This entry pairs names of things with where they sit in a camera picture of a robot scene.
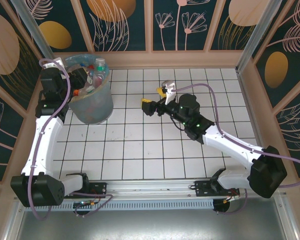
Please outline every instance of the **gray plastic bin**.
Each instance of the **gray plastic bin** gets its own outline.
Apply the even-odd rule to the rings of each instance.
[[[94,65],[96,58],[93,54],[80,54],[65,59],[66,67],[75,64]],[[85,124],[99,124],[108,119],[114,109],[110,92],[109,68],[105,66],[106,78],[92,93],[85,96],[75,96],[69,102],[69,107],[77,118]]]

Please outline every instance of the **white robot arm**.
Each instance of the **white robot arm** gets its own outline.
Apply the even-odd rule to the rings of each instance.
[[[210,180],[210,186],[215,192],[243,188],[252,189],[264,198],[272,196],[287,176],[281,158],[260,154],[279,154],[274,147],[269,146],[264,149],[260,146],[253,146],[224,131],[220,132],[212,121],[200,115],[200,104],[196,101],[196,96],[184,94],[176,102],[176,87],[171,80],[163,82],[162,90],[158,92],[165,94],[160,101],[142,100],[142,110],[146,115],[152,116],[155,112],[159,116],[168,114],[173,121],[176,120],[184,125],[184,131],[190,139],[216,148],[244,166],[244,170],[218,170]],[[251,151],[235,144],[225,135],[242,146],[248,147]]]
[[[46,68],[41,71],[40,80],[43,90],[40,92],[38,105],[35,109],[37,119],[31,151],[21,175],[13,176],[10,182],[11,188],[25,207],[30,206],[27,191],[28,184],[31,184],[32,201],[35,207],[60,205],[68,194],[76,191],[87,193],[87,189],[89,189],[89,179],[85,173],[68,174],[61,180],[53,177],[53,152],[69,109],[68,104],[65,104],[61,111],[51,119],[44,132],[42,132],[42,129],[47,120],[64,101],[67,86],[60,70],[52,63],[48,63]],[[70,92],[72,93],[73,89],[84,87],[87,73],[83,68],[76,69],[69,74],[69,80]],[[42,138],[37,150],[32,182],[28,183],[40,134],[42,134]]]

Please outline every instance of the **red bottle cap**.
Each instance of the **red bottle cap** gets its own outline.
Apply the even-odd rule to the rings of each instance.
[[[73,96],[74,96],[74,97],[75,97],[75,96],[78,96],[78,94],[79,94],[79,89],[76,89],[76,90],[73,91]]]

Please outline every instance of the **black grid line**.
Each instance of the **black grid line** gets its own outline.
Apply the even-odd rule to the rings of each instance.
[[[199,159],[200,157],[165,157],[164,159]],[[217,159],[222,158],[222,156],[206,156],[205,159]],[[113,158],[113,159],[103,159],[107,161],[118,161],[123,160],[122,158]],[[124,159],[125,161],[131,161],[131,160],[141,160],[141,158],[128,158]],[[144,160],[162,160],[162,157],[152,157],[152,158],[144,158]],[[69,160],[53,160],[54,162],[73,162],[73,161],[82,161],[81,159],[69,159]],[[85,159],[84,161],[92,162],[92,161],[102,161],[102,159]]]
[[[176,79],[176,70],[174,69],[174,79]],[[186,164],[185,164],[185,153],[184,153],[184,145],[183,145],[183,141],[181,140],[181,149],[182,149],[182,159],[183,159],[183,170],[184,170],[184,178],[187,178],[187,174],[186,174]]]
[[[250,123],[251,121],[220,121],[220,123]],[[173,124],[172,122],[163,122],[164,124]],[[142,125],[142,124],[159,124],[159,122],[132,122],[132,123],[107,123],[107,125]],[[71,124],[71,126],[82,126],[85,124]]]
[[[191,79],[191,84],[193,84],[191,71],[190,71],[190,79]],[[205,174],[205,177],[207,177],[206,163],[205,163],[205,157],[204,157],[204,149],[203,149],[202,145],[200,147],[201,147],[201,152],[202,152],[202,161],[203,161],[203,166],[204,166],[204,174]]]
[[[70,124],[71,124],[71,122],[72,122],[72,117],[73,117],[73,115],[74,115],[74,112],[72,112],[72,114],[71,114],[71,117],[70,117]],[[68,134],[67,134],[67,136],[66,136],[66,140],[67,140],[67,141],[68,141],[69,133],[70,133],[70,126],[69,126]],[[65,147],[64,147],[63,157],[62,157],[62,163],[61,163],[61,168],[60,168],[59,179],[61,178],[62,167],[63,167],[63,165],[64,165],[65,154],[66,154],[66,149],[67,149],[67,144],[68,144],[67,141],[65,142]]]
[[[124,162],[125,162],[125,133],[126,133],[126,119],[127,119],[127,98],[128,98],[128,70],[126,71],[126,89],[125,89],[125,114],[124,114],[124,127],[123,127],[123,148],[122,148],[122,172],[121,179],[124,179]]]
[[[241,139],[256,139],[255,137],[244,137]],[[164,139],[164,141],[175,141],[175,140],[181,140],[181,141],[189,141],[191,140],[190,138],[175,138],[175,139]],[[155,142],[155,141],[160,141],[160,139],[150,139],[150,140],[142,140],[142,139],[133,139],[133,140],[126,140],[126,142]],[[58,141],[57,143],[83,143],[85,141]],[[87,143],[103,143],[103,140],[87,140]],[[106,140],[106,142],[123,142],[123,140]]]
[[[207,75],[206,70],[204,70],[204,72],[205,72],[205,77],[206,77],[206,83],[209,85],[209,82],[208,82],[208,75]],[[215,108],[214,108],[214,104],[213,104],[213,97],[212,97],[212,94],[211,94],[211,91],[210,91],[210,90],[209,90],[209,95],[210,95],[210,101],[211,101],[211,104],[212,104],[212,110],[213,110],[214,118],[216,119],[216,113],[215,113]],[[204,163],[205,177],[207,177],[207,169],[206,169],[206,162],[205,162],[205,154],[204,154],[204,148],[203,148],[202,145],[201,145],[201,149],[202,149],[202,155],[203,155],[203,163]]]
[[[229,97],[228,97],[228,93],[227,93],[227,88],[226,88],[225,80],[223,80],[223,85],[224,85],[224,89],[225,89],[226,99],[228,100],[229,106],[230,106],[230,101],[229,101]],[[233,120],[235,134],[236,134],[236,136],[238,136],[238,131],[237,131],[237,127],[236,127],[236,124],[235,124],[234,114],[232,113],[231,107],[230,107],[230,112],[231,112],[231,117],[232,117],[232,120]],[[225,154],[223,152],[222,152],[222,158],[223,158],[224,167],[226,167]]]
[[[159,82],[158,82],[158,86],[160,88],[160,70],[159,71]],[[160,121],[161,121],[161,144],[162,144],[162,164],[163,164],[163,178],[166,178],[166,173],[165,173],[165,151],[164,151],[164,130],[163,130],[163,124],[162,124],[162,116],[160,116]]]
[[[111,83],[112,83],[112,76],[113,76],[114,71],[111,71],[111,76],[110,76],[110,90],[111,90]],[[102,179],[102,173],[104,171],[104,158],[105,158],[105,148],[106,148],[106,136],[107,136],[107,126],[108,126],[108,119],[105,120],[105,131],[104,131],[104,144],[103,144],[103,154],[102,154],[102,165],[101,165],[101,174],[100,174],[100,180]]]
[[[84,166],[84,160],[85,160],[85,153],[86,153],[86,147],[87,147],[87,137],[88,137],[88,130],[89,130],[89,124],[86,128],[86,135],[85,135],[85,143],[84,143],[84,149],[83,149],[83,156],[82,156],[82,164],[81,164],[81,173],[82,173],[82,168]]]
[[[144,69],[142,70],[142,81],[143,81],[142,98],[144,98],[145,97],[145,70]],[[145,124],[144,123],[145,123],[145,113],[143,112],[142,113],[142,179],[145,179]]]
[[[211,82],[213,82],[213,81],[222,81],[222,80],[203,80],[203,81],[211,81]],[[213,90],[213,92],[214,93],[216,93],[216,94],[225,94],[226,92],[225,91],[214,91]],[[195,94],[207,94],[208,92],[196,92]],[[242,93],[242,92],[240,92],[240,91],[228,91],[227,92],[228,94],[240,94],[240,93]],[[128,93],[129,95],[142,95],[142,93]],[[126,95],[125,93],[113,93],[112,94],[112,96],[113,95]]]

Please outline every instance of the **floral wallpaper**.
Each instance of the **floral wallpaper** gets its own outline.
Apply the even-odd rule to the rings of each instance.
[[[243,50],[269,0],[226,0],[211,50]]]
[[[96,52],[145,51],[143,0],[80,0]]]
[[[291,157],[300,159],[300,93],[282,109],[276,119]],[[300,177],[300,164],[294,163]]]
[[[203,50],[215,0],[154,0],[153,50]]]
[[[71,1],[24,0],[24,3],[53,52],[88,51]]]
[[[300,81],[300,0],[294,1],[256,67],[273,107]]]
[[[0,4],[0,86],[27,109],[40,71],[37,57]]]
[[[265,33],[263,34],[260,42],[258,43],[258,45],[256,46],[255,50],[253,51],[252,53],[252,58],[255,58],[256,54],[258,53],[261,45],[264,43],[264,40],[266,38],[266,36],[268,36],[270,30],[272,29],[273,25],[275,24],[277,18],[279,17],[282,9],[284,8],[284,6],[286,5],[288,0],[282,0],[281,4],[280,4],[280,7],[278,8],[278,10],[276,11],[275,15],[273,16],[272,20],[271,20],[271,23],[269,24],[267,30],[265,31]]]
[[[0,98],[0,181],[14,149],[23,117]]]

